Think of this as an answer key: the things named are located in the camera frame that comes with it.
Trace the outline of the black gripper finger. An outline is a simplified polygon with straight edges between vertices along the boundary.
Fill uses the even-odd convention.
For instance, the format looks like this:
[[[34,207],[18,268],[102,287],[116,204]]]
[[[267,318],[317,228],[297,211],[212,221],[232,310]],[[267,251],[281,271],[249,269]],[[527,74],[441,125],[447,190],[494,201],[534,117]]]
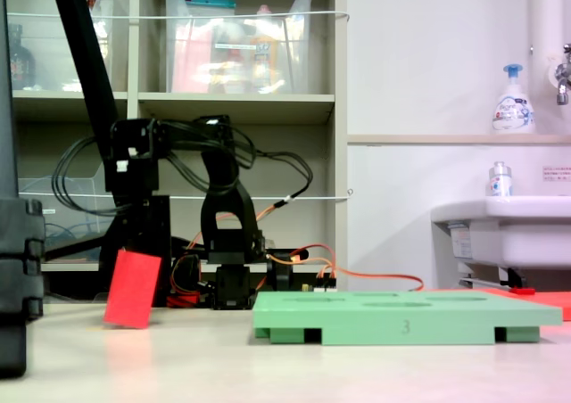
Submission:
[[[128,229],[124,224],[111,224],[103,238],[99,257],[99,278],[103,288],[112,281],[117,255],[128,244]]]
[[[170,273],[172,254],[171,246],[165,245],[160,250],[161,264],[159,268],[159,275],[156,285],[156,290],[153,298],[154,308],[164,308],[167,306],[167,298],[170,296]]]

